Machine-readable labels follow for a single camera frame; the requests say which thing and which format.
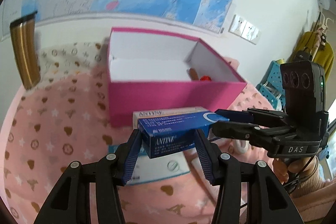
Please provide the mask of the pink sweater right forearm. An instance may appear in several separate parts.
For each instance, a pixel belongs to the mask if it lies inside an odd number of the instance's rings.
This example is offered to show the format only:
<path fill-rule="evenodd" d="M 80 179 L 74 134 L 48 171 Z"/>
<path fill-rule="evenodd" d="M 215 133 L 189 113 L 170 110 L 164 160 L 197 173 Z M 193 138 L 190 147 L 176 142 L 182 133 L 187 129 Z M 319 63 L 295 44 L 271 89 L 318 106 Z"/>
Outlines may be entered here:
<path fill-rule="evenodd" d="M 335 179 L 321 178 L 315 158 L 314 168 L 290 196 L 304 223 L 321 223 L 335 203 Z"/>

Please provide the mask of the person's right hand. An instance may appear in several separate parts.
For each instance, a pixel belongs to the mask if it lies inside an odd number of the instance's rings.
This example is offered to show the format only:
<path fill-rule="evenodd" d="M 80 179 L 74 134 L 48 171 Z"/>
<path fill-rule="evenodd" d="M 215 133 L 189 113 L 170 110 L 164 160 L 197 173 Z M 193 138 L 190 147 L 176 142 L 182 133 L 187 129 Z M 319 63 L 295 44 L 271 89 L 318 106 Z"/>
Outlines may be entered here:
<path fill-rule="evenodd" d="M 302 158 L 292 162 L 290 165 L 286 165 L 281 159 L 274 159 L 272 162 L 273 172 L 279 179 L 279 181 L 283 184 L 288 182 L 289 173 L 298 174 L 303 167 L 305 169 L 299 174 L 299 177 L 310 176 L 315 169 L 316 157 L 310 158 Z"/>

